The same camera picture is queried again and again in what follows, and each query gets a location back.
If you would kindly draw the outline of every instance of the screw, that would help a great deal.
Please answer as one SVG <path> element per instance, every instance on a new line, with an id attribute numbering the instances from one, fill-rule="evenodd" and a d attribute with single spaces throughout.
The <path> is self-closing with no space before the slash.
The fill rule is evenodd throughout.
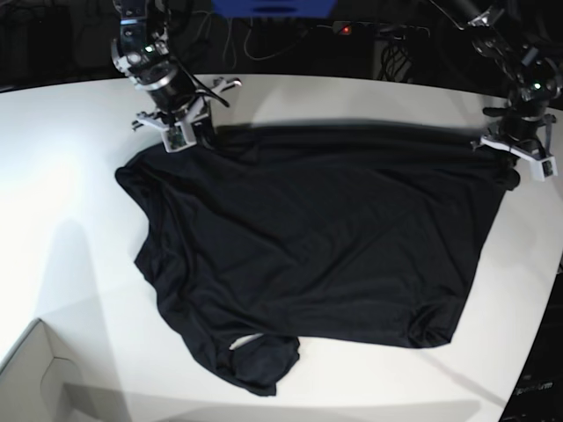
<path id="1" fill-rule="evenodd" d="M 127 60 L 131 64 L 137 64 L 138 62 L 141 61 L 141 56 L 138 53 L 129 53 L 127 55 Z"/>

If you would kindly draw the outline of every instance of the t-shirt sleeve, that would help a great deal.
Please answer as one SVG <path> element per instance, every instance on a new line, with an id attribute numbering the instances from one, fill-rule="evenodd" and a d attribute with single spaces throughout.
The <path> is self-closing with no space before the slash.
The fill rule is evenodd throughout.
<path id="1" fill-rule="evenodd" d="M 299 360 L 296 337 L 261 336 L 235 350 L 222 347 L 214 372 L 258 396 L 275 396 L 275 384 Z"/>

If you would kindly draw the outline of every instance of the black cable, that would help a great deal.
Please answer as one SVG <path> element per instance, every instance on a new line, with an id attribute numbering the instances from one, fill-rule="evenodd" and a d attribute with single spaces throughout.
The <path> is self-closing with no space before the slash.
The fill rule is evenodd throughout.
<path id="1" fill-rule="evenodd" d="M 406 64 L 409 63 L 408 58 L 405 57 L 405 60 L 403 60 L 403 62 L 400 64 L 400 66 L 398 67 L 397 70 L 395 70 L 395 72 L 393 73 L 393 82 L 397 81 L 397 76 L 399 73 L 401 73 L 401 70 L 406 66 Z"/>
<path id="2" fill-rule="evenodd" d="M 291 44 L 291 45 L 289 45 L 289 46 L 287 46 L 287 47 L 285 47 L 285 48 L 282 48 L 281 50 L 276 51 L 275 53 L 272 53 L 272 54 L 270 54 L 270 55 L 265 55 L 265 56 L 262 56 L 262 57 L 254 57 L 253 55 L 251 55 L 251 54 L 248 52 L 248 41 L 249 41 L 249 39 L 250 39 L 250 36 L 252 35 L 252 30 L 254 29 L 254 24 L 253 24 L 252 18 L 251 18 L 251 25 L 252 25 L 252 26 L 251 26 L 250 29 L 248 30 L 248 33 L 246 34 L 246 37 L 245 37 L 245 42 L 244 42 L 244 44 L 243 44 L 243 50 L 244 50 L 244 52 L 245 52 L 245 56 L 248 57 L 250 60 L 253 60 L 253 61 L 255 61 L 255 62 L 263 62 L 263 61 L 265 61 L 265 60 L 270 60 L 270 59 L 274 59 L 275 57 L 279 57 L 280 55 L 285 55 L 287 52 L 293 50 L 293 49 L 294 49 L 295 47 L 297 47 L 303 40 L 305 40 L 305 38 L 307 38 L 307 36 L 308 36 L 309 33 L 310 33 L 310 30 L 307 29 L 307 32 L 305 33 L 305 35 L 303 35 L 302 37 L 300 37 L 300 38 L 299 38 L 297 41 L 295 41 L 293 44 Z"/>
<path id="3" fill-rule="evenodd" d="M 394 72 L 394 61 L 399 53 L 399 50 L 396 46 L 392 43 L 389 43 L 387 46 L 384 47 L 381 53 L 381 69 L 379 74 L 377 75 L 377 80 L 384 80 L 392 81 L 392 73 Z"/>
<path id="4" fill-rule="evenodd" d="M 398 61 L 400 60 L 400 50 L 397 48 L 397 46 L 393 46 L 392 50 L 393 50 L 393 58 L 391 60 L 391 66 L 389 67 L 388 74 L 390 76 L 389 80 L 391 82 L 395 82 L 395 79 L 394 79 L 394 75 L 395 75 L 395 72 L 396 72 L 395 67 L 398 65 Z"/>
<path id="5" fill-rule="evenodd" d="M 213 11 L 200 10 L 200 11 L 193 11 L 192 13 L 193 16 L 198 16 L 198 15 L 203 16 L 203 20 L 200 23 L 199 29 L 197 31 L 194 40 L 190 44 L 188 44 L 186 48 L 181 52 L 181 55 L 179 56 L 180 60 L 183 61 L 186 67 L 189 67 L 189 65 L 193 65 L 194 63 L 198 62 L 199 59 L 201 59 L 203 55 L 213 47 L 213 44 L 210 42 L 209 33 L 213 25 L 213 19 L 217 17 L 220 18 L 222 22 L 226 24 L 226 29 L 227 29 L 226 40 L 223 45 L 223 53 L 222 53 L 223 66 L 227 70 L 234 70 L 237 67 L 237 62 L 238 62 L 237 49 L 235 44 L 235 34 L 233 33 L 234 19 L 223 18 Z M 203 31 L 205 26 L 208 27 L 207 31 Z M 195 53 L 193 53 L 193 50 L 196 47 L 198 50 Z M 227 63 L 227 55 L 229 54 L 230 51 L 232 52 L 232 58 L 233 58 L 231 65 Z M 186 56 L 186 54 L 189 54 L 189 59 L 187 61 L 184 61 L 184 57 Z"/>
<path id="6" fill-rule="evenodd" d="M 169 37 L 175 37 L 177 35 L 180 35 L 181 33 L 183 33 L 189 27 L 189 24 L 190 24 L 190 22 L 192 20 L 192 16 L 193 16 L 192 15 L 193 11 L 194 11 L 194 1 L 193 0 L 187 3 L 187 6 L 183 11 L 177 11 L 178 14 L 180 15 L 180 18 L 174 19 L 176 22 L 178 22 L 178 24 L 176 25 L 175 28 L 172 27 L 172 22 L 169 24 L 169 27 L 168 27 L 168 31 L 169 31 L 168 36 Z"/>
<path id="7" fill-rule="evenodd" d="M 186 22 L 192 22 L 194 16 L 191 16 Z M 187 26 L 180 31 L 179 27 L 176 31 L 169 28 L 168 37 L 171 39 L 172 37 L 178 37 L 183 34 L 187 29 Z M 195 39 L 191 43 L 187 44 L 181 52 L 176 52 L 177 57 L 183 63 L 187 63 L 187 66 L 193 66 L 197 63 L 212 47 L 212 44 L 209 42 L 209 39 Z"/>
<path id="8" fill-rule="evenodd" d="M 166 27 L 166 31 L 168 31 L 168 28 L 170 27 L 170 18 L 171 18 L 171 15 L 172 15 L 170 5 L 168 4 L 168 0 L 164 1 L 164 6 L 165 6 L 165 27 Z M 189 78 L 191 78 L 194 82 L 196 82 L 200 86 L 200 88 L 202 88 L 205 91 L 207 97 L 216 99 L 223 106 L 225 106 L 227 108 L 230 107 L 230 104 L 226 99 L 224 99 L 223 97 L 215 94 L 212 90 L 209 89 L 209 87 L 207 85 L 205 85 L 202 81 L 200 81 L 192 72 L 190 72 L 188 69 L 186 69 L 186 66 L 184 66 L 184 63 L 182 63 L 180 58 L 175 53 L 176 48 L 175 48 L 175 46 L 173 46 L 172 39 L 168 40 L 168 49 L 170 50 L 171 58 L 178 64 L 179 68 Z"/>
<path id="9" fill-rule="evenodd" d="M 244 19 L 236 19 L 237 22 L 240 22 L 241 24 L 243 24 L 244 26 L 246 26 L 248 29 L 252 29 L 252 25 L 250 25 L 248 22 L 246 22 Z"/>

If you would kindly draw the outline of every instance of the black t-shirt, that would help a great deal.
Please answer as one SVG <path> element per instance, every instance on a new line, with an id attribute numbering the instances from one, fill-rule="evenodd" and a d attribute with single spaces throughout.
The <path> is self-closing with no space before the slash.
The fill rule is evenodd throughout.
<path id="1" fill-rule="evenodd" d="M 146 149 L 116 173 L 149 217 L 136 264 L 193 357 L 261 396 L 298 336 L 447 344 L 511 172 L 471 139 L 286 127 Z"/>

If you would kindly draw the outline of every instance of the cable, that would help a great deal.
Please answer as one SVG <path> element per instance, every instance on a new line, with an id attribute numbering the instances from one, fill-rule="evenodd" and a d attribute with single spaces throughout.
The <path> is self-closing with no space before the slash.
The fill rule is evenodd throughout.
<path id="1" fill-rule="evenodd" d="M 248 30 L 248 33 L 246 34 L 246 38 L 245 38 L 245 44 L 243 45 L 243 49 L 245 51 L 245 56 L 248 57 L 250 60 L 254 60 L 255 62 L 263 62 L 265 60 L 270 60 L 273 59 L 275 57 L 278 57 L 280 55 L 284 55 L 286 54 L 288 51 L 292 50 L 293 48 L 295 48 L 301 41 L 303 41 L 305 39 L 305 37 L 307 37 L 307 35 L 309 35 L 309 31 L 307 31 L 307 33 L 301 37 L 299 40 L 297 40 L 296 42 L 294 42 L 293 44 L 291 44 L 290 46 L 287 46 L 285 48 L 283 48 L 282 50 L 273 53 L 271 55 L 266 55 L 264 57 L 254 57 L 253 55 L 251 55 L 250 53 L 248 53 L 248 40 L 250 39 L 250 36 L 252 34 L 252 29 L 254 27 L 253 24 L 253 19 L 250 18 L 250 23 L 251 23 L 251 28 Z"/>
<path id="2" fill-rule="evenodd" d="M 232 54 L 233 54 L 233 64 L 229 67 L 230 70 L 233 70 L 237 67 L 237 47 L 235 43 L 232 42 L 232 18 L 227 19 L 227 40 L 225 41 L 225 47 L 223 49 L 223 64 L 227 67 L 227 52 L 229 50 L 229 44 L 232 46 Z"/>
<path id="3" fill-rule="evenodd" d="M 203 18 L 201 24 L 200 24 L 200 29 L 198 29 L 197 34 L 195 35 L 194 40 L 198 40 L 201 37 L 201 31 L 203 30 L 203 27 L 205 26 L 205 24 L 209 21 L 209 25 L 208 25 L 208 30 L 205 33 L 205 37 L 208 39 L 209 35 L 211 33 L 211 27 L 213 26 L 213 15 L 215 15 L 214 11 L 195 11 L 194 14 L 196 13 L 205 13 L 206 16 L 205 18 Z"/>
<path id="4" fill-rule="evenodd" d="M 412 62 L 412 58 L 402 46 L 390 42 L 381 52 L 381 69 L 377 80 L 397 82 L 398 74 L 408 63 Z"/>
<path id="5" fill-rule="evenodd" d="M 170 17 L 171 17 L 171 10 L 168 4 L 168 0 L 165 0 L 165 29 L 166 31 L 168 31 L 168 27 L 170 26 Z M 219 101 L 223 106 L 229 108 L 230 104 L 229 102 L 224 99 L 223 97 L 215 94 L 212 90 L 209 89 L 209 87 L 204 84 L 202 81 L 200 81 L 192 72 L 190 72 L 188 69 L 186 69 L 186 66 L 184 66 L 184 63 L 182 63 L 182 61 L 180 60 L 180 58 L 176 55 L 175 53 L 175 47 L 173 46 L 172 40 L 168 40 L 168 48 L 170 50 L 171 53 L 171 58 L 178 64 L 179 68 L 189 77 L 191 78 L 196 84 L 198 84 L 201 89 L 203 91 L 205 91 L 205 96 L 209 97 L 209 98 L 214 98 L 217 101 Z"/>

